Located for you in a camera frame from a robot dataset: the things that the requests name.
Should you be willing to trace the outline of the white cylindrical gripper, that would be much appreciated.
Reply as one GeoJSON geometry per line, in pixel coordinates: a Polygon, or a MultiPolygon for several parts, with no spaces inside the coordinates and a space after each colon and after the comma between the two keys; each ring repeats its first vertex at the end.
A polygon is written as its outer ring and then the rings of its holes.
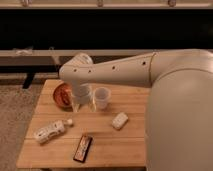
{"type": "Polygon", "coordinates": [[[92,112],[96,112],[96,105],[92,98],[92,88],[90,84],[72,84],[71,85],[71,97],[74,102],[72,102],[73,112],[78,112],[80,109],[80,104],[78,103],[88,103],[88,106],[92,112]]]}

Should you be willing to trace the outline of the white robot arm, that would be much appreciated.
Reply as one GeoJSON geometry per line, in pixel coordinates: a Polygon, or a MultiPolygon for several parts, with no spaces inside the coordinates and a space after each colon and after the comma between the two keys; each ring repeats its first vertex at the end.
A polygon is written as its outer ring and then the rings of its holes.
{"type": "Polygon", "coordinates": [[[213,171],[213,52],[165,50],[98,64],[79,54],[59,75],[79,102],[90,83],[148,88],[147,171],[213,171]]]}

